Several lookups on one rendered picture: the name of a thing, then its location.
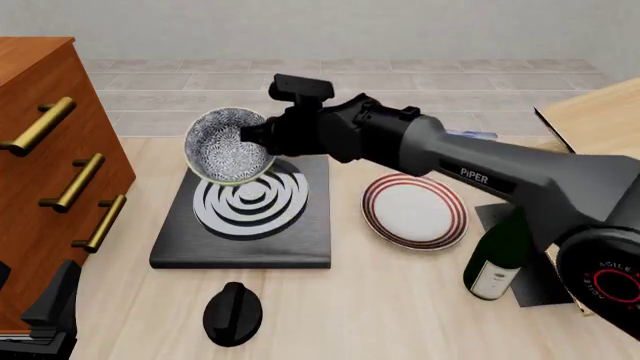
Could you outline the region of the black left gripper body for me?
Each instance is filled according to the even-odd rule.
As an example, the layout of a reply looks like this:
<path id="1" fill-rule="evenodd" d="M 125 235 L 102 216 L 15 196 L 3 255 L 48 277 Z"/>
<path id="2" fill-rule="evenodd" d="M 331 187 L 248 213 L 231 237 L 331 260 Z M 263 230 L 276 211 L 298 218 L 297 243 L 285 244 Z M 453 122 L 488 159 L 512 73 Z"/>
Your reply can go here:
<path id="1" fill-rule="evenodd" d="M 0 330 L 0 360 L 70 360 L 76 336 L 72 323 Z"/>

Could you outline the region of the brown wooden cabinet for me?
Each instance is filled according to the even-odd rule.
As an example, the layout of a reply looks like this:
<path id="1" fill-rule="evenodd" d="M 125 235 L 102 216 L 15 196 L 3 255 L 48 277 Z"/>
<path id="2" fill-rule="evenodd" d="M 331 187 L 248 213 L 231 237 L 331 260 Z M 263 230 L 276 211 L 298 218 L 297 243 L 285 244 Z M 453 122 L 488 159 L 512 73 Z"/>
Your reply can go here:
<path id="1" fill-rule="evenodd" d="M 42 115 L 40 104 L 72 98 L 76 108 L 26 157 L 0 150 L 0 261 L 11 268 L 0 290 L 0 330 L 28 330 L 21 315 L 65 260 L 90 255 L 87 240 L 106 212 L 100 200 L 126 195 L 135 173 L 116 137 L 73 38 L 0 37 L 0 141 L 14 140 Z M 58 213 L 38 206 L 56 198 L 79 172 L 75 159 L 105 162 L 73 204 Z"/>

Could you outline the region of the white plate with red rings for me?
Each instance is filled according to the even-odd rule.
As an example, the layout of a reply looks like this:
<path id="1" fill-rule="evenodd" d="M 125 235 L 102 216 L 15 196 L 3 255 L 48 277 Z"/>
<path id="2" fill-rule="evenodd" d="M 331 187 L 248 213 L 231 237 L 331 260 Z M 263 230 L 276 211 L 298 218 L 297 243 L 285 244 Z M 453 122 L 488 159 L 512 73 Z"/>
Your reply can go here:
<path id="1" fill-rule="evenodd" d="M 381 176 L 365 189 L 361 211 L 383 239 L 416 251 L 449 248 L 463 239 L 469 227 L 461 197 L 429 177 Z"/>

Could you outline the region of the round black stove knob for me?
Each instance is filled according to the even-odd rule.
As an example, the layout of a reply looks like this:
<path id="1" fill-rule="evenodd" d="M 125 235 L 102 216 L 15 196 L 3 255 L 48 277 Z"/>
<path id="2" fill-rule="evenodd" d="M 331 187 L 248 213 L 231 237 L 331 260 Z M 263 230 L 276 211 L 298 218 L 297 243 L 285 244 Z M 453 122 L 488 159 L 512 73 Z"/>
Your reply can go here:
<path id="1" fill-rule="evenodd" d="M 244 284 L 229 282 L 207 304 L 203 328 L 221 347 L 237 347 L 256 335 L 263 320 L 258 296 Z"/>

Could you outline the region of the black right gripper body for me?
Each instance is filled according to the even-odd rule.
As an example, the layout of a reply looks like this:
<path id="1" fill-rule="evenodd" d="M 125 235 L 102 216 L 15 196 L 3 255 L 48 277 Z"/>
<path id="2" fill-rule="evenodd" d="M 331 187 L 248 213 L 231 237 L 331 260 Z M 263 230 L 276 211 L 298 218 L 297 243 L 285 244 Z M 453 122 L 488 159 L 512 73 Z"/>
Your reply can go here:
<path id="1" fill-rule="evenodd" d="M 329 107 L 315 112 L 289 107 L 281 116 L 268 119 L 272 134 L 268 146 L 270 155 L 297 157 L 303 155 L 331 155 L 320 139 L 322 120 L 334 113 Z"/>

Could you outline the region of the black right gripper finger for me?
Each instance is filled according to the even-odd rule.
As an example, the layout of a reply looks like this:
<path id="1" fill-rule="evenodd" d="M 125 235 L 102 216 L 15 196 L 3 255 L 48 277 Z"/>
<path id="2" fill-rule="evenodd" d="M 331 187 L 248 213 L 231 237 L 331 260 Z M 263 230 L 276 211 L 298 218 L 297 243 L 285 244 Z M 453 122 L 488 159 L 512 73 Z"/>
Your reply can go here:
<path id="1" fill-rule="evenodd" d="M 255 143 L 259 146 L 273 145 L 273 124 L 264 122 L 259 125 L 243 126 L 239 130 L 240 141 Z"/>

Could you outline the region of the dark green wine bottle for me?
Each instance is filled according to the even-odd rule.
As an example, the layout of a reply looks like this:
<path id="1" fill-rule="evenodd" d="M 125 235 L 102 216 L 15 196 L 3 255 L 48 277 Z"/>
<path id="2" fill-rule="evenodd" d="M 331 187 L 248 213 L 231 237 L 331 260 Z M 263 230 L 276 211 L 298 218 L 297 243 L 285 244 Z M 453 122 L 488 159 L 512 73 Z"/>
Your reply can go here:
<path id="1" fill-rule="evenodd" d="M 531 242 L 525 212 L 516 207 L 479 240 L 463 272 L 466 289 L 480 299 L 499 299 L 527 263 Z"/>

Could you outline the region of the flat black stove plate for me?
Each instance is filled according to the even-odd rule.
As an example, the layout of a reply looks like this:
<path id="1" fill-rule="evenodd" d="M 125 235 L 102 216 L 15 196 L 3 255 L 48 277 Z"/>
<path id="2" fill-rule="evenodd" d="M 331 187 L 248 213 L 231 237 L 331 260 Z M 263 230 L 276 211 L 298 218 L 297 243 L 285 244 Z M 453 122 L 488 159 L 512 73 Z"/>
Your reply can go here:
<path id="1" fill-rule="evenodd" d="M 152 248 L 155 269 L 328 269 L 329 161 L 278 158 L 253 182 L 185 173 Z"/>

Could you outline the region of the blue patterned bowl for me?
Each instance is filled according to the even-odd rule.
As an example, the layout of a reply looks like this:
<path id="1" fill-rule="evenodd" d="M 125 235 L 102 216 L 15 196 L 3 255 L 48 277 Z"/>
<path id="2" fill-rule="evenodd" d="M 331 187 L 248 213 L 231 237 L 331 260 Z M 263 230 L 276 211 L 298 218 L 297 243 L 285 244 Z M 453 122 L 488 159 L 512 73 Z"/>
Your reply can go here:
<path id="1" fill-rule="evenodd" d="M 253 110 L 223 107 L 203 114 L 185 134 L 188 167 L 208 182 L 235 186 L 251 182 L 275 161 L 264 147 L 240 140 L 240 130 L 262 125 L 266 119 Z"/>

